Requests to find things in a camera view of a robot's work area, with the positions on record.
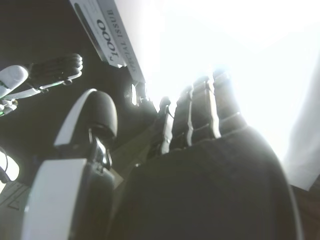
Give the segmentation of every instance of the back of robotic hand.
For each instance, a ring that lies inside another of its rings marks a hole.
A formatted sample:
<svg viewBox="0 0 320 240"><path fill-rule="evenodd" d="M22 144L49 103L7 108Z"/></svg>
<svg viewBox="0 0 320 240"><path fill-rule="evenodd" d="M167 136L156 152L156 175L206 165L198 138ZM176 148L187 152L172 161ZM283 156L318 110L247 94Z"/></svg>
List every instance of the back of robotic hand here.
<svg viewBox="0 0 320 240"><path fill-rule="evenodd" d="M17 109L16 99L45 93L57 85L70 85L81 76L83 61L73 53L41 63L11 65L0 71L0 117Z"/></svg>

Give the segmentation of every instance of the dark background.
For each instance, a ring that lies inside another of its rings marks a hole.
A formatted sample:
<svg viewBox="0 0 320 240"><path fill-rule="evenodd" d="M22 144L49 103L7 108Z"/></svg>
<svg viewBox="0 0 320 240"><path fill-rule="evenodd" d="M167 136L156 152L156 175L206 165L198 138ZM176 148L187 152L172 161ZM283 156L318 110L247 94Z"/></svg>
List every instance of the dark background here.
<svg viewBox="0 0 320 240"><path fill-rule="evenodd" d="M0 118L0 145L20 166L19 181L30 184L50 150L58 130L78 97L89 88L108 93L118 113L115 148L143 131L148 111L125 98L132 79L121 69L100 60L68 0L2 0L0 2L0 69L78 53L82 76L71 86L21 99L18 109Z"/></svg>

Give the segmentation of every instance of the black wire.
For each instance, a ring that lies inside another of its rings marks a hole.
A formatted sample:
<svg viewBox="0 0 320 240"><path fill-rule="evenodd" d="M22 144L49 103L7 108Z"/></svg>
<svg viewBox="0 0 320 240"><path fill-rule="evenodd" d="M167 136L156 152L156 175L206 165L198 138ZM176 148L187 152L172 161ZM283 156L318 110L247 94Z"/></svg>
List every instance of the black wire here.
<svg viewBox="0 0 320 240"><path fill-rule="evenodd" d="M9 162L8 162L8 154L7 154L6 150L4 150L1 146L0 146L0 150L1 150L1 152L3 152L4 155L5 155L6 166L5 166L4 173L6 173L6 172L7 172L7 169L8 169L8 165L9 165Z"/></svg>

